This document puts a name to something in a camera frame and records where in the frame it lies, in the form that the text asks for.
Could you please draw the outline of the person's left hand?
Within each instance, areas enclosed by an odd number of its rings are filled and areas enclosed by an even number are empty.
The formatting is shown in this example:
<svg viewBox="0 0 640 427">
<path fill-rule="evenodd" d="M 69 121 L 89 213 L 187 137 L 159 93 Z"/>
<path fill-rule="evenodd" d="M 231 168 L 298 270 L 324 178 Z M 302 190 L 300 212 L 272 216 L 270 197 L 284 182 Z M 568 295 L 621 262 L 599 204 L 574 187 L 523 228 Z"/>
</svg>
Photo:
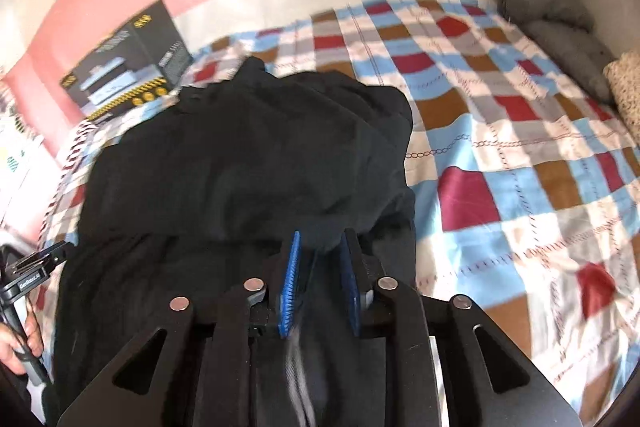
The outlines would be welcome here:
<svg viewBox="0 0 640 427">
<path fill-rule="evenodd" d="M 36 319 L 35 313 L 27 312 L 24 323 L 26 334 L 26 346 L 32 351 L 35 357 L 40 357 L 43 352 L 43 341 L 40 332 L 40 326 Z M 0 359 L 1 363 L 9 369 L 13 374 L 22 376 L 26 374 L 23 363 L 17 358 L 17 350 L 22 347 L 21 341 L 18 340 L 14 330 L 6 324 L 0 325 Z"/>
</svg>

